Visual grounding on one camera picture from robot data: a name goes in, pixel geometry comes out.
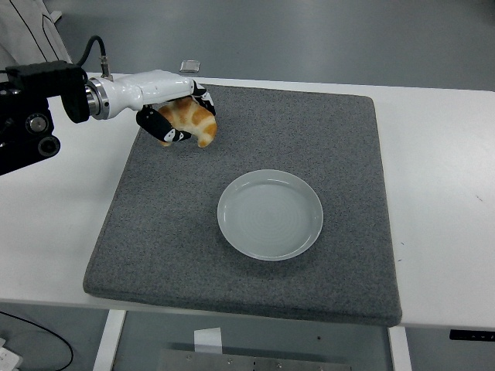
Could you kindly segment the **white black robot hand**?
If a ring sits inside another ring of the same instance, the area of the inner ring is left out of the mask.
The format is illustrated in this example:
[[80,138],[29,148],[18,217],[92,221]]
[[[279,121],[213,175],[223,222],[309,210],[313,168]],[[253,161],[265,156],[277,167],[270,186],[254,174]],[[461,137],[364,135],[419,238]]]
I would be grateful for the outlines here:
[[98,119],[136,112],[137,124],[162,145],[196,137],[200,148],[216,137],[213,100],[207,88],[189,77],[163,70],[137,73],[110,81],[94,79],[100,94]]

